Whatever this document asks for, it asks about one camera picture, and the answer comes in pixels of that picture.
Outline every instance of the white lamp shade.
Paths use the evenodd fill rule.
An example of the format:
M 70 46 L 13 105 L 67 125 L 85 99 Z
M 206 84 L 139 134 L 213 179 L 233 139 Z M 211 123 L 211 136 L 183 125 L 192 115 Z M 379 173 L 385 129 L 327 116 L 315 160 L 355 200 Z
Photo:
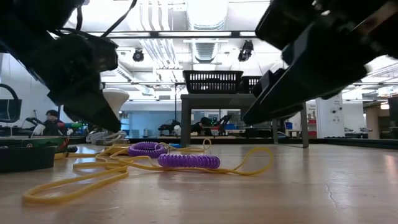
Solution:
M 113 113 L 118 118 L 122 105 L 129 99 L 130 95 L 118 88 L 106 88 L 103 90 L 105 100 L 109 103 Z

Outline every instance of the ceiling duct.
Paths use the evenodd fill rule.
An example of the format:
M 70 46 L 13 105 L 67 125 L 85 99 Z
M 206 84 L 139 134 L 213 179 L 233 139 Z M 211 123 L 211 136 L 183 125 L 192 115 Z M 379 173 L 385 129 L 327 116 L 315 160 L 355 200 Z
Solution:
M 190 30 L 223 30 L 228 0 L 185 0 Z M 216 57 L 219 43 L 193 40 L 192 51 L 198 62 L 210 63 Z
M 123 78 L 125 78 L 128 82 L 134 82 L 134 83 L 140 82 L 140 80 L 135 78 L 131 74 L 131 72 L 129 72 L 126 68 L 124 68 L 124 66 L 121 65 L 120 63 L 119 63 L 118 68 L 113 71 L 115 73 L 117 73 L 118 75 L 122 76 Z M 153 88 L 149 88 L 145 85 L 134 85 L 134 87 L 136 89 L 138 89 L 139 91 L 141 91 L 143 95 L 146 95 L 146 96 L 154 96 L 155 95 L 155 90 Z

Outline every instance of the table leg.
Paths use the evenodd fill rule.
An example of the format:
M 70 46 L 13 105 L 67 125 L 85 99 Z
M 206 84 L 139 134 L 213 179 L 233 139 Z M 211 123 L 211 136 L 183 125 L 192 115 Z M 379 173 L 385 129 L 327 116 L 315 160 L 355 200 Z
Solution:
M 307 124 L 307 105 L 303 104 L 303 110 L 300 112 L 301 115 L 301 137 L 303 139 L 303 148 L 308 148 L 310 143 L 308 141 L 308 124 Z
M 181 146 L 187 147 L 191 141 L 191 107 L 187 100 L 182 100 L 181 105 Z
M 274 144 L 278 144 L 278 122 L 276 119 L 272 120 L 272 138 L 274 139 Z

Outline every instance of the ceiling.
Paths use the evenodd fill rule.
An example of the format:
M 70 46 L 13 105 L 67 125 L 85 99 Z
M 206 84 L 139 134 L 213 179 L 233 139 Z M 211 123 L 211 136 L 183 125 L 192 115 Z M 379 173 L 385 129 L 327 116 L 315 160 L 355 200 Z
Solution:
M 131 32 L 137 30 L 165 30 L 169 26 L 170 30 L 190 30 L 188 23 L 187 9 L 192 8 L 192 1 L 198 0 L 169 0 L 152 1 L 138 0 L 136 7 L 129 13 L 127 18 L 115 28 L 115 32 Z M 87 32 L 103 32 L 110 27 L 119 17 L 124 14 L 131 1 L 124 0 L 91 0 L 83 6 L 83 26 L 82 30 Z M 209 21 L 211 18 L 220 17 L 222 8 L 214 6 L 214 0 L 201 0 L 201 4 L 196 4 L 195 14 L 199 19 Z M 260 18 L 266 11 L 269 1 L 260 0 L 217 0 L 217 2 L 226 3 L 226 15 L 222 30 L 248 30 L 254 31 Z M 166 23 L 162 16 L 167 15 Z M 76 24 L 76 13 L 74 13 L 67 26 L 74 27 Z M 119 63 L 123 71 L 128 72 L 134 82 L 183 82 L 182 70 L 242 70 L 244 75 L 262 75 L 271 68 L 276 62 L 280 62 L 280 51 L 273 46 L 259 39 L 251 39 L 254 44 L 254 53 L 246 62 L 238 61 L 239 50 L 244 43 L 244 39 L 218 39 L 216 46 L 216 56 L 211 63 L 200 64 L 193 56 L 193 44 L 187 43 L 189 39 L 171 39 L 172 50 L 175 60 L 178 61 L 178 68 L 173 70 L 162 69 L 157 66 L 159 63 L 152 60 L 148 49 L 139 39 L 113 39 L 119 45 Z M 165 48 L 159 40 L 156 40 L 160 51 L 166 54 Z M 142 62 L 135 62 L 132 55 L 135 49 L 141 48 L 144 53 Z M 398 63 L 388 57 L 379 57 L 369 64 L 369 71 L 373 72 L 370 77 L 365 78 L 363 82 L 398 82 L 396 76 L 398 73 Z M 127 80 L 118 72 L 110 71 L 101 74 L 103 82 L 113 83 L 114 87 L 122 88 L 131 94 L 131 98 L 147 98 L 142 95 L 142 89 L 137 86 L 125 85 Z M 154 88 L 154 96 L 172 95 L 174 98 L 174 89 L 170 86 L 146 85 L 148 88 Z M 345 92 L 346 95 L 355 95 L 363 93 L 372 93 L 381 86 L 349 86 Z M 178 93 L 185 93 L 185 90 L 178 90 Z

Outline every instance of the black cable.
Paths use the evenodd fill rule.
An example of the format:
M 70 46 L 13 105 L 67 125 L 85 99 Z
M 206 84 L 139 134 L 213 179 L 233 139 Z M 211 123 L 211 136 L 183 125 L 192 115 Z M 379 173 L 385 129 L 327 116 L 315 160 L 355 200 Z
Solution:
M 15 112 L 16 112 L 15 116 L 13 118 L 10 118 L 10 119 L 2 119 L 2 118 L 0 118 L 0 122 L 14 123 L 14 122 L 19 120 L 19 116 L 21 114 L 21 105 L 19 104 L 19 99 L 18 99 L 17 93 L 9 85 L 6 85 L 6 84 L 0 83 L 0 88 L 5 88 L 6 90 L 8 90 L 11 93 L 14 101 L 16 102 L 15 105 L 14 105 L 14 109 L 15 109 Z
M 127 10 L 126 13 L 124 13 L 123 16 L 121 16 L 107 31 L 105 31 L 101 37 L 106 37 L 107 35 L 109 35 L 115 28 L 117 28 L 117 26 L 127 17 L 127 15 L 129 14 L 129 12 L 131 11 L 131 9 L 134 8 L 134 6 L 136 6 L 137 4 L 137 0 L 132 0 L 132 3 L 130 5 L 130 8 Z
M 81 11 L 81 6 L 77 8 L 77 24 L 76 30 L 81 30 L 81 25 L 83 24 L 83 12 Z

